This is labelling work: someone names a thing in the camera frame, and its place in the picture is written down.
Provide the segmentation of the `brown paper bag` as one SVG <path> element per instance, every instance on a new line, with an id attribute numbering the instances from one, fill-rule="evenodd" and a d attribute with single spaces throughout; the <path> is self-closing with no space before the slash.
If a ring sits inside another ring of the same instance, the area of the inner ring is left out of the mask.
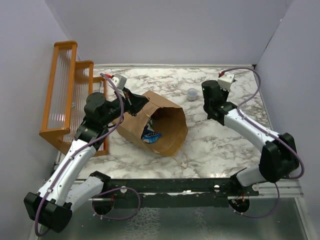
<path id="1" fill-rule="evenodd" d="M 184 169 L 188 167 L 189 160 L 183 149 L 188 134 L 186 116 L 183 108 L 167 98 L 149 90 L 143 94 L 149 102 L 136 115 L 124 114 L 123 122 L 117 127 L 117 132 L 126 140 L 148 152 L 175 159 L 175 155 L 182 151 L 185 160 L 176 162 Z M 160 117 L 155 118 L 153 113 L 159 111 Z M 145 143 L 142 133 L 148 120 L 153 119 L 153 130 L 161 133 L 155 143 Z"/>

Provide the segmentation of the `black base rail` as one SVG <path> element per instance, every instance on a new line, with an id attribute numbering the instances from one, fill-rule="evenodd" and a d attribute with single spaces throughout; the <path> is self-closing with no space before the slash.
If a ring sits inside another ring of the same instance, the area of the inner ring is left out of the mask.
<path id="1" fill-rule="evenodd" d="M 233 178 L 141 178 L 112 179 L 99 171 L 91 173 L 103 182 L 101 206 L 120 209 L 189 208 L 229 205 L 229 197 L 258 196 L 252 186 L 236 185 Z"/>

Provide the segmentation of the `red snack packet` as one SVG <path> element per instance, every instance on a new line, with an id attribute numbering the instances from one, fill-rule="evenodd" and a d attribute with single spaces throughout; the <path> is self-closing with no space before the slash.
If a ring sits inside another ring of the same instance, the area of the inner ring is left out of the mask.
<path id="1" fill-rule="evenodd" d="M 155 118 L 159 118 L 159 117 L 161 116 L 161 114 L 160 114 L 160 112 L 157 110 L 157 111 L 155 111 L 155 112 L 153 113 L 153 116 L 154 116 Z"/>

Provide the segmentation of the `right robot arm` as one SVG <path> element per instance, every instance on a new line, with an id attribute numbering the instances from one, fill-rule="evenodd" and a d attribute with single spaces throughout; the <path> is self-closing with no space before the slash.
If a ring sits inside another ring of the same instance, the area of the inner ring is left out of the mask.
<path id="1" fill-rule="evenodd" d="M 295 140 L 290 134 L 279 134 L 244 115 L 234 103 L 227 101 L 229 92 L 218 81 L 206 80 L 201 89 L 207 118 L 236 131 L 261 153 L 259 164 L 231 177 L 234 180 L 229 189 L 234 195 L 242 195 L 253 184 L 276 183 L 300 166 Z"/>

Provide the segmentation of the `light blue snack bag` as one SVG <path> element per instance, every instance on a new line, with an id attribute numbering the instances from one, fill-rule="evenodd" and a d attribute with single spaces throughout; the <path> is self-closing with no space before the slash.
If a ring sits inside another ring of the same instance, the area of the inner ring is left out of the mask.
<path id="1" fill-rule="evenodd" d="M 142 131 L 141 139 L 147 144 L 153 144 L 162 137 L 161 133 L 154 131 L 153 123 L 154 120 L 150 118 Z"/>

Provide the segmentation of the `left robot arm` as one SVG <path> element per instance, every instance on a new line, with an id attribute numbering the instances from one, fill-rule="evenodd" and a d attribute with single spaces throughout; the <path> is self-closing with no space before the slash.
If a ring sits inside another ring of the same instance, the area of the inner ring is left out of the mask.
<path id="1" fill-rule="evenodd" d="M 56 233 L 62 232 L 70 222 L 73 212 L 94 196 L 106 197 L 111 190 L 108 182 L 90 176 L 76 188 L 72 188 L 79 173 L 112 133 L 108 124 L 124 113 L 136 116 L 148 103 L 148 98 L 123 88 L 115 91 L 117 98 L 106 100 L 101 92 L 91 93 L 84 106 L 85 116 L 77 128 L 74 140 L 62 163 L 49 180 L 37 191 L 28 192 L 23 202 L 29 218 L 34 221 L 35 233 L 42 236 L 38 225 Z"/>

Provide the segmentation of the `markers in rack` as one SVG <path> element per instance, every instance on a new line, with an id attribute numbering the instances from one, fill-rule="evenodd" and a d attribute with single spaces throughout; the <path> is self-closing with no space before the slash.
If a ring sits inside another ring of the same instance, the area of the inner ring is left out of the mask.
<path id="1" fill-rule="evenodd" d="M 104 81 L 101 81 L 99 84 L 99 92 L 103 93 L 103 90 L 104 90 Z"/>

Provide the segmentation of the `small clear plastic cup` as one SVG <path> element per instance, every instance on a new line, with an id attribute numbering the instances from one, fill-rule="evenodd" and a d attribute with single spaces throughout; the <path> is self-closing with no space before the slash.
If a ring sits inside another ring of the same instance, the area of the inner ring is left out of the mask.
<path id="1" fill-rule="evenodd" d="M 189 88 L 187 90 L 186 99 L 189 102 L 193 102 L 198 98 L 198 91 L 195 88 Z"/>

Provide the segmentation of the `orange wooden rack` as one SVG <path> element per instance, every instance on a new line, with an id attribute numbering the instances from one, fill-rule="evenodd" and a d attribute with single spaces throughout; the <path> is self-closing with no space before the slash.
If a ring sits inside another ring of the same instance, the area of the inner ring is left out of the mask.
<path id="1" fill-rule="evenodd" d="M 76 41 L 60 41 L 54 44 L 43 119 L 39 135 L 66 154 L 76 130 L 85 116 L 86 98 L 100 92 L 107 95 L 107 83 L 102 77 L 94 77 L 91 60 L 77 60 Z"/>

